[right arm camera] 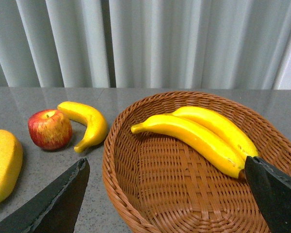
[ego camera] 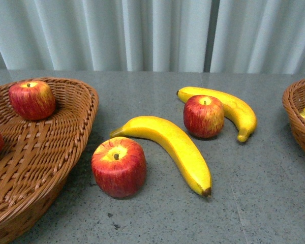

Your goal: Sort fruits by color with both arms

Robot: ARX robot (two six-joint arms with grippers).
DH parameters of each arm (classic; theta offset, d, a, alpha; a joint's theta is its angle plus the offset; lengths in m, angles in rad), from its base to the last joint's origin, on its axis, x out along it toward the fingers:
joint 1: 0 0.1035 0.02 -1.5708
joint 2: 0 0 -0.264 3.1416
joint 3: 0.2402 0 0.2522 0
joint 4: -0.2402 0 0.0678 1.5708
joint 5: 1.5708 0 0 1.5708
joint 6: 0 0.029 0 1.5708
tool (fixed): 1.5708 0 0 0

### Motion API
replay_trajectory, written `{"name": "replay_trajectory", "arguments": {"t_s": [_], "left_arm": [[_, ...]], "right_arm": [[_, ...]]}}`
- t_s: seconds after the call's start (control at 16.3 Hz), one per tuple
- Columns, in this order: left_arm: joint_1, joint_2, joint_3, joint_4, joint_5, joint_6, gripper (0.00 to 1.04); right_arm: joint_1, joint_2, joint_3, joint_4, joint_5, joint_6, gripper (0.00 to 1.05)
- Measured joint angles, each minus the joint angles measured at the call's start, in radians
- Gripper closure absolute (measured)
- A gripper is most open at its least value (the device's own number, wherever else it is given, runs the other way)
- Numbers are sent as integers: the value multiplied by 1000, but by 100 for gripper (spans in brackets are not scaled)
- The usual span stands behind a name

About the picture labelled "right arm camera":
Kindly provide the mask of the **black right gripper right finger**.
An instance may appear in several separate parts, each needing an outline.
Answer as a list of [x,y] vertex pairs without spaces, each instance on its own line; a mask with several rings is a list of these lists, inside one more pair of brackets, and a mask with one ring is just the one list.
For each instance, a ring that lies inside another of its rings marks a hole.
[[260,157],[248,156],[245,177],[272,233],[291,233],[291,176]]

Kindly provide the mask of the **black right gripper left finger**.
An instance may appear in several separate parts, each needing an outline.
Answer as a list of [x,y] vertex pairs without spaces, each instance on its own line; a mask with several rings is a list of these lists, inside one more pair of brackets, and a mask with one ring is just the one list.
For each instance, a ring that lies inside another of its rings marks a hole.
[[90,165],[81,158],[31,200],[0,222],[0,233],[72,233]]

